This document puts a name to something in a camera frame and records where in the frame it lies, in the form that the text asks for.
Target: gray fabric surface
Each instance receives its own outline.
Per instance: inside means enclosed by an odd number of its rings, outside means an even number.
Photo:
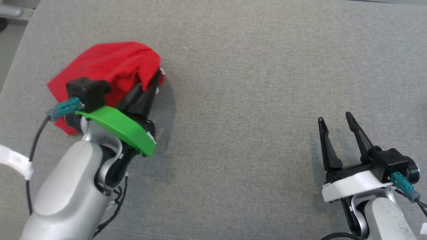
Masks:
[[[45,84],[82,51],[139,41],[160,54],[167,74],[151,115],[159,145],[131,163],[121,213],[98,239],[320,239],[348,231],[341,205],[322,199],[317,118],[344,164],[360,156],[344,116],[351,111],[374,144],[427,169],[425,10],[339,0],[44,0],[0,95],[0,144],[29,153],[55,104]],[[78,138],[45,129],[33,196]],[[0,182],[0,220],[22,226],[24,180],[0,166]],[[425,175],[416,187],[427,194]],[[424,216],[396,199],[422,239]]]

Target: black wire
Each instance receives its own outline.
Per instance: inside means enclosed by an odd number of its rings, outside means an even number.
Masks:
[[[395,192],[397,192],[398,194],[400,194],[400,195],[402,195],[402,196],[406,197],[406,194],[405,194],[404,192],[400,191],[400,190],[399,190],[399,189],[397,189],[397,188],[395,189]],[[423,207],[427,208],[427,204],[425,204],[425,203],[421,202],[419,199],[418,199],[418,201],[420,202],[421,206],[423,206]]]
[[[423,211],[424,215],[426,215],[426,217],[427,217],[427,210],[426,210],[426,209],[425,209],[425,207],[421,204],[421,201],[420,201],[418,198],[416,198],[416,199],[415,199],[415,202],[417,202],[417,203],[418,203],[418,206],[420,206],[420,208],[421,208],[421,210]]]
[[[120,197],[122,196],[122,193],[123,193],[122,188],[120,186],[118,187],[118,189],[119,189],[120,192],[114,190],[114,193],[117,194],[117,197],[116,197],[116,199],[114,199],[114,202],[117,203],[117,204],[119,204],[119,199],[120,199]]]
[[[114,214],[104,223],[98,225],[98,230],[95,232],[94,237],[96,237],[109,223],[111,223],[114,218],[119,214],[120,208],[122,207],[123,201],[125,200],[126,190],[128,189],[128,176],[125,177],[125,189],[123,190],[123,197],[120,202],[117,204],[117,208],[114,211]]]
[[[43,120],[43,123],[40,125],[40,128],[38,129],[37,133],[35,134],[34,141],[32,142],[32,146],[31,146],[31,152],[30,152],[29,158],[28,158],[29,162],[32,162],[32,159],[34,158],[34,152],[35,152],[35,147],[37,146],[38,138],[40,137],[41,131],[43,131],[44,127],[46,126],[47,122],[49,122],[49,120],[50,120],[50,116],[47,116]],[[25,182],[25,188],[26,188],[26,194],[27,194],[28,211],[29,211],[29,215],[31,216],[31,214],[32,214],[32,203],[31,203],[31,193],[29,190],[29,180],[27,180]]]
[[[361,238],[359,238],[358,236],[350,234],[350,233],[346,233],[346,232],[331,233],[328,236],[322,238],[321,240],[331,240],[331,239],[338,238],[338,237],[346,237],[346,238],[350,238],[350,239],[354,239],[354,240],[361,240]]]
[[[31,214],[32,214],[32,203],[31,203],[31,194],[29,192],[29,180],[25,181],[25,188],[26,188],[26,192],[27,192],[28,211],[29,211],[29,215],[31,216]]]

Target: teal connector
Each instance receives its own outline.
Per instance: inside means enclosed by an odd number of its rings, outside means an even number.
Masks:
[[[421,195],[415,191],[414,186],[399,172],[392,174],[390,181],[406,195],[412,203],[415,199],[420,199]]]
[[[72,97],[64,102],[60,102],[55,105],[53,109],[46,111],[46,114],[50,116],[50,121],[55,122],[62,116],[74,113],[83,109],[83,105],[80,99]]]

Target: red fabric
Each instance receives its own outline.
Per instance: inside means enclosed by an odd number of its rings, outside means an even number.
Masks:
[[[115,107],[140,81],[145,91],[160,67],[160,56],[148,46],[138,42],[120,42],[95,45],[60,72],[48,84],[50,92],[58,102],[68,99],[65,84],[86,77],[90,80],[107,80],[111,92],[105,95],[108,106]],[[67,134],[75,134],[61,118],[55,125]]]

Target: white plastic mount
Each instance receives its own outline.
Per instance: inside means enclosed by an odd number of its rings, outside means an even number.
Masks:
[[[33,172],[32,163],[28,158],[12,149],[0,144],[0,164],[12,167],[22,176],[25,180],[30,180]]]
[[[389,185],[392,185],[392,183],[380,182],[372,172],[368,170],[323,185],[322,196],[325,202],[330,202]]]

